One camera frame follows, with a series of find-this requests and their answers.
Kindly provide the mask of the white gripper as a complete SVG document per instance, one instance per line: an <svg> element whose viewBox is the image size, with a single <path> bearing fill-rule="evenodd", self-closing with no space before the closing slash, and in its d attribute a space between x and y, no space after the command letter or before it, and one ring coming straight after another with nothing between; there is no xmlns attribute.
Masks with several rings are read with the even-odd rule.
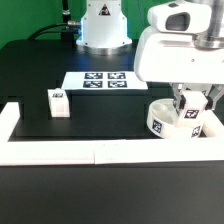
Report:
<svg viewBox="0 0 224 224"><path fill-rule="evenodd" d="M171 1L148 10L134 71L147 82L170 82L174 107L186 99L181 83L212 84L206 110L224 95L224 1Z"/></svg>

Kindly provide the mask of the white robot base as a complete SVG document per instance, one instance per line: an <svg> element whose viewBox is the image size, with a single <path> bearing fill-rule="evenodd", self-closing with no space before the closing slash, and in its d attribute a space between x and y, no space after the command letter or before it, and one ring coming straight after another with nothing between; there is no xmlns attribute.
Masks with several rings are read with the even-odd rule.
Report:
<svg viewBox="0 0 224 224"><path fill-rule="evenodd" d="M114 55L129 49L132 40L127 35L121 0L86 0L76 45L79 51L98 55Z"/></svg>

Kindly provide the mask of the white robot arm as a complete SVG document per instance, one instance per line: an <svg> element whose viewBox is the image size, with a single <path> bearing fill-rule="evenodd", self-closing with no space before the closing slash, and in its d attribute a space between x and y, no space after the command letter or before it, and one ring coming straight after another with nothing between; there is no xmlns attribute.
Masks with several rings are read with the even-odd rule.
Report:
<svg viewBox="0 0 224 224"><path fill-rule="evenodd" d="M180 84L224 92L224 0L173 0L150 8L147 18L134 60L140 80L170 83L178 109Z"/></svg>

